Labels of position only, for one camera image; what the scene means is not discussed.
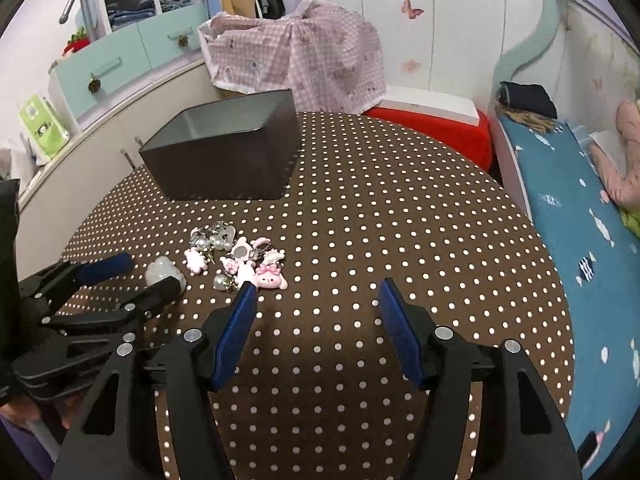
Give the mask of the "white flower charm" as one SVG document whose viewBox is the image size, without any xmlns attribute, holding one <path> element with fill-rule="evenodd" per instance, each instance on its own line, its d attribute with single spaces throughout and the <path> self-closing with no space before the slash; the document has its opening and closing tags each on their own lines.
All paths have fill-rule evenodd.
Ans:
<svg viewBox="0 0 640 480">
<path fill-rule="evenodd" d="M 164 278 L 175 278 L 180 284 L 180 292 L 186 290 L 186 277 L 167 256 L 159 256 L 152 261 L 144 272 L 145 284 L 155 285 Z"/>
</svg>

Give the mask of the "white bunny charm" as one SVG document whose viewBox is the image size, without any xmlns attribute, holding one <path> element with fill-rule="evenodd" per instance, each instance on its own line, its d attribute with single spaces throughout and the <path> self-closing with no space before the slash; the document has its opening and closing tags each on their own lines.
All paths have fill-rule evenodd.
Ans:
<svg viewBox="0 0 640 480">
<path fill-rule="evenodd" d="M 206 258 L 195 248 L 189 248 L 184 252 L 184 258 L 186 259 L 186 267 L 194 274 L 202 274 L 208 269 L 208 263 Z"/>
</svg>

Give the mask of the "white low cabinet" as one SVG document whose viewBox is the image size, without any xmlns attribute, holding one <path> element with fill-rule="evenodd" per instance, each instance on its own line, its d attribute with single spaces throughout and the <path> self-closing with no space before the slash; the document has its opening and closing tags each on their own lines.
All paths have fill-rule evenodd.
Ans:
<svg viewBox="0 0 640 480">
<path fill-rule="evenodd" d="M 142 165 L 139 150 L 160 127 L 191 106 L 223 97 L 198 62 L 130 96 L 76 136 L 20 198 L 17 276 L 27 278 L 61 258 L 94 207 Z"/>
</svg>

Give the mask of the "single pearl earring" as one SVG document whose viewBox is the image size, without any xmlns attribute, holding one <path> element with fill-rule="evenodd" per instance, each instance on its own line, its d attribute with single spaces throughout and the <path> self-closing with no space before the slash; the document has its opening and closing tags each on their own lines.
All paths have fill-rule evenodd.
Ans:
<svg viewBox="0 0 640 480">
<path fill-rule="evenodd" d="M 235 279 L 228 274 L 219 273 L 214 276 L 213 280 L 214 289 L 220 292 L 232 292 L 235 290 Z"/>
</svg>

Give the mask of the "pearl earring cluster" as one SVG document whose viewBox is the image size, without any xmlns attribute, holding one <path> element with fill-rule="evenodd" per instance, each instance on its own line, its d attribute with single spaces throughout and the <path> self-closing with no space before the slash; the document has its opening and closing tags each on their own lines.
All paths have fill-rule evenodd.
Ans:
<svg viewBox="0 0 640 480">
<path fill-rule="evenodd" d="M 235 235 L 236 229 L 232 223 L 218 221 L 205 228 L 194 228 L 190 245 L 199 252 L 230 252 Z"/>
</svg>

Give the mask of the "green white package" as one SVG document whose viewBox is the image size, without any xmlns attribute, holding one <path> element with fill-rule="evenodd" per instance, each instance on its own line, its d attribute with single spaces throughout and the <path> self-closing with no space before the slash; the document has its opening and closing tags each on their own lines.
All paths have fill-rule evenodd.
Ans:
<svg viewBox="0 0 640 480">
<path fill-rule="evenodd" d="M 50 103 L 34 94 L 20 108 L 20 118 L 35 143 L 38 154 L 45 160 L 55 156 L 70 142 L 70 134 L 63 126 Z"/>
</svg>

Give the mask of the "pink white charm pile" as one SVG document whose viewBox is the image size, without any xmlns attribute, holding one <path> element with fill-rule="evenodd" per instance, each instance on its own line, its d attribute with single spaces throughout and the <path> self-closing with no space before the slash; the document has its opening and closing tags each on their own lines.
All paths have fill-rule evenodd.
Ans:
<svg viewBox="0 0 640 480">
<path fill-rule="evenodd" d="M 277 263 L 283 274 L 285 258 L 285 250 L 274 248 L 270 238 L 258 237 L 256 240 L 248 240 L 241 236 L 228 255 L 220 258 L 220 264 L 224 274 L 234 277 L 235 288 L 240 289 L 245 283 L 255 286 L 255 270 L 261 264 Z"/>
</svg>

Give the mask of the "teal patterned bed mattress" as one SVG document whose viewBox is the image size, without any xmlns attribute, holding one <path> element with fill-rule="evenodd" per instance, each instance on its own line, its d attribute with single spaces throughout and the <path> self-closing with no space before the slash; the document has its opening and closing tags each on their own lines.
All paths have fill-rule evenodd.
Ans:
<svg viewBox="0 0 640 480">
<path fill-rule="evenodd" d="M 567 428 L 576 445 L 596 440 L 582 474 L 605 472 L 638 436 L 639 241 L 608 199 L 574 128 L 538 133 L 506 116 L 497 138 L 518 167 L 509 192 L 525 210 L 558 270 L 570 309 L 574 387 Z"/>
</svg>

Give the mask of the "teal drawer unit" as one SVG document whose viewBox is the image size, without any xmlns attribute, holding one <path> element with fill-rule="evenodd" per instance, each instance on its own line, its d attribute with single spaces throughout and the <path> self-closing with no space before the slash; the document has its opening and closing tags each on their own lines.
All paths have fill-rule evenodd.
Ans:
<svg viewBox="0 0 640 480">
<path fill-rule="evenodd" d="M 204 4 L 160 14 L 111 32 L 58 62 L 48 93 L 70 122 L 91 122 L 127 92 L 163 77 L 201 56 L 198 26 Z"/>
</svg>

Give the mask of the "red strawberry plush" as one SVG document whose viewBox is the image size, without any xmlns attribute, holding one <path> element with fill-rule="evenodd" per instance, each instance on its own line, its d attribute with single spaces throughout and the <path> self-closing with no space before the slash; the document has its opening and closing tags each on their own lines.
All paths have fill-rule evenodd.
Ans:
<svg viewBox="0 0 640 480">
<path fill-rule="evenodd" d="M 70 39 L 66 42 L 66 47 L 64 48 L 63 54 L 66 55 L 70 52 L 78 52 L 83 48 L 87 47 L 90 44 L 90 39 L 85 30 L 84 26 L 78 27 L 76 32 L 70 36 Z"/>
</svg>

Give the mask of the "pink plush toy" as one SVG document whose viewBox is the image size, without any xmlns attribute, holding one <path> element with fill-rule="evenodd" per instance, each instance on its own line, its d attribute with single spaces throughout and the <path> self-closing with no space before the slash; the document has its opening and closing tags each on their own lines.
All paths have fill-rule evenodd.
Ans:
<svg viewBox="0 0 640 480">
<path fill-rule="evenodd" d="M 605 191 L 626 211 L 639 210 L 639 109 L 635 102 L 617 107 L 616 129 L 598 131 L 591 138 L 590 153 Z"/>
</svg>

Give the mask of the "red white cooler box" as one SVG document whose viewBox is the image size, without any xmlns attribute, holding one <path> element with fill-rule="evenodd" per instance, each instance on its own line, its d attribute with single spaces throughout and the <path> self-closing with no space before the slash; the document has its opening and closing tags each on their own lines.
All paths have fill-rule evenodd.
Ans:
<svg viewBox="0 0 640 480">
<path fill-rule="evenodd" d="M 494 160 L 489 120 L 470 99 L 387 86 L 383 101 L 364 114 L 439 140 L 485 171 Z"/>
</svg>

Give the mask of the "dark folded clothes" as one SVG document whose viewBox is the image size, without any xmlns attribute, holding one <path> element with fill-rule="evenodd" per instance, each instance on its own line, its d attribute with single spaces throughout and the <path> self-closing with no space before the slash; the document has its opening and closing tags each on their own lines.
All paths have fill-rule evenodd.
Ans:
<svg viewBox="0 0 640 480">
<path fill-rule="evenodd" d="M 532 112 L 552 119 L 558 118 L 558 111 L 552 99 L 540 84 L 501 81 L 497 91 L 497 99 L 511 110 Z"/>
</svg>

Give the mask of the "pink checkered cloth cover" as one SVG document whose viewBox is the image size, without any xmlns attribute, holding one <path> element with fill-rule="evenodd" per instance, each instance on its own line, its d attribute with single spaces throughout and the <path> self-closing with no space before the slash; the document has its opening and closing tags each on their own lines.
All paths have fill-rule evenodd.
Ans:
<svg viewBox="0 0 640 480">
<path fill-rule="evenodd" d="M 198 28 L 212 84 L 236 93 L 291 90 L 296 110 L 362 114 L 386 96 L 378 32 L 360 14 L 300 0 L 277 20 L 220 12 Z"/>
</svg>

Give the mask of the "white wardrobe doors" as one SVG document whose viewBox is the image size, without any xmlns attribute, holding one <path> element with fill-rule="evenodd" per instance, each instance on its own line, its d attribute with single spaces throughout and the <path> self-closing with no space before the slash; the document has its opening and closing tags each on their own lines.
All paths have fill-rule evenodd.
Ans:
<svg viewBox="0 0 640 480">
<path fill-rule="evenodd" d="M 324 0 L 360 13 L 380 36 L 393 87 L 492 101 L 500 58 L 524 41 L 542 0 Z"/>
</svg>

